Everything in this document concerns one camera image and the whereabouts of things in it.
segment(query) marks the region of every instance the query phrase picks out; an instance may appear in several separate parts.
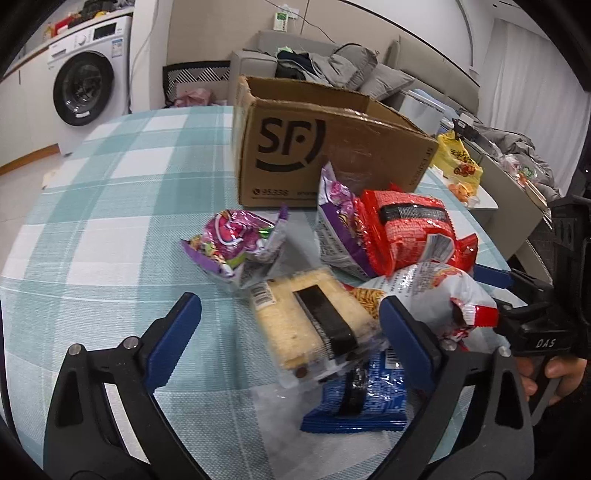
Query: human hand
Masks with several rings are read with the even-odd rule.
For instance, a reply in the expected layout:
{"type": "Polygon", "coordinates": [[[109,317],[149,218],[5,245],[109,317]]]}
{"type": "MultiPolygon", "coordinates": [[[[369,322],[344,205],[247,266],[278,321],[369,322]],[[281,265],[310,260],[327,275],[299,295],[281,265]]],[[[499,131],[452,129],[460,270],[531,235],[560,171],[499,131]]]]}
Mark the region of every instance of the human hand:
{"type": "MultiPolygon", "coordinates": [[[[534,364],[529,357],[518,356],[515,359],[517,360],[517,370],[521,374],[526,399],[529,401],[530,397],[538,390],[538,385],[531,379],[534,374],[534,364]]],[[[556,392],[550,397],[548,405],[554,405],[576,390],[583,379],[585,367],[587,367],[587,360],[573,355],[555,356],[548,362],[544,371],[546,377],[562,377],[556,392]]]]}

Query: barcode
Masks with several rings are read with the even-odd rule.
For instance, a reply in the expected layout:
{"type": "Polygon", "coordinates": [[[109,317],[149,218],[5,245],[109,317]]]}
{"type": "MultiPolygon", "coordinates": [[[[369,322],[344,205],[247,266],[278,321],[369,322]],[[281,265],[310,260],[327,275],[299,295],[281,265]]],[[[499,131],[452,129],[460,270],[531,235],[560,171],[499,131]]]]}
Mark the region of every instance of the barcode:
{"type": "Polygon", "coordinates": [[[273,292],[269,288],[269,285],[266,281],[258,283],[252,287],[251,296],[255,310],[260,310],[264,307],[268,307],[269,305],[274,305],[277,303],[275,297],[273,296],[273,292]]]}
{"type": "Polygon", "coordinates": [[[440,233],[430,233],[427,235],[427,243],[425,244],[425,250],[419,262],[430,262],[435,260],[436,262],[445,263],[453,255],[453,240],[447,235],[440,233]]]}
{"type": "Polygon", "coordinates": [[[398,357],[394,353],[394,350],[392,350],[391,348],[388,348],[385,351],[385,353],[386,353],[386,361],[384,362],[384,368],[388,368],[390,370],[402,368],[402,366],[400,365],[400,361],[398,360],[398,357]]]}

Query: table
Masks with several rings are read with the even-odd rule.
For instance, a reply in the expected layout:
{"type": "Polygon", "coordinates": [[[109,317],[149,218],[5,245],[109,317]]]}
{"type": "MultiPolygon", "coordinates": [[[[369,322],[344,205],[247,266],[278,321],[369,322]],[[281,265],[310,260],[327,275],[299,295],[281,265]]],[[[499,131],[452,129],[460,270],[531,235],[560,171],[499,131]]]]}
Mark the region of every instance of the table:
{"type": "MultiPolygon", "coordinates": [[[[437,178],[441,180],[446,186],[449,186],[452,183],[451,180],[443,176],[443,172],[439,168],[433,166],[430,167],[429,170],[435,174],[437,178]]],[[[468,210],[470,210],[472,216],[486,230],[486,224],[491,219],[492,214],[499,209],[499,206],[496,204],[493,197],[491,197],[482,187],[482,185],[478,185],[476,197],[478,198],[478,203],[473,207],[468,208],[468,210]]]]}
{"type": "MultiPolygon", "coordinates": [[[[248,302],[219,290],[179,247],[178,239],[196,233],[214,212],[239,207],[231,125],[232,108],[214,106],[103,124],[64,162],[28,215],[2,272],[0,296],[12,411],[23,447],[39,464],[68,346],[111,348],[141,335],[185,291],[200,296],[202,321],[155,396],[213,479],[364,478],[400,438],[299,432],[318,390],[279,388],[248,302]]],[[[459,237],[477,233],[481,264],[508,268],[436,176],[428,172],[417,191],[444,201],[459,237]]],[[[314,210],[300,209],[290,220],[310,230],[314,217],[314,210]]],[[[108,392],[120,421],[121,401],[113,388],[108,392]]],[[[129,427],[119,426],[141,457],[129,427]]]]}

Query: washing machine door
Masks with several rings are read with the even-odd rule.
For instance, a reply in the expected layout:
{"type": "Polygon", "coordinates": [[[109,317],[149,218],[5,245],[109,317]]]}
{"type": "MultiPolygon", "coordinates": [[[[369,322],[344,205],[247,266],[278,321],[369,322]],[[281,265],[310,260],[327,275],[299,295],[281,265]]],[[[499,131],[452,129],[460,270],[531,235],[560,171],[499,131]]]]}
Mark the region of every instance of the washing machine door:
{"type": "Polygon", "coordinates": [[[113,91],[113,67],[104,56],[85,51],[63,64],[53,85],[53,104],[61,119],[87,125],[106,108],[113,91]]]}

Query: white cabinet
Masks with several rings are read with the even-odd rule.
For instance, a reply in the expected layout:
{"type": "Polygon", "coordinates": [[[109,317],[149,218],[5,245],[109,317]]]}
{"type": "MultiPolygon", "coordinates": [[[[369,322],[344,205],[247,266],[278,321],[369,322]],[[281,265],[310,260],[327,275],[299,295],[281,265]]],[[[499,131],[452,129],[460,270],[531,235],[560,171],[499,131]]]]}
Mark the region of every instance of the white cabinet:
{"type": "Polygon", "coordinates": [[[57,143],[47,53],[0,82],[0,166],[57,143]]]}
{"type": "Polygon", "coordinates": [[[31,151],[57,143],[53,85],[47,68],[47,53],[21,67],[21,90],[31,130],[31,151]]]}
{"type": "Polygon", "coordinates": [[[19,71],[0,83],[0,166],[32,151],[31,131],[19,71]]]}

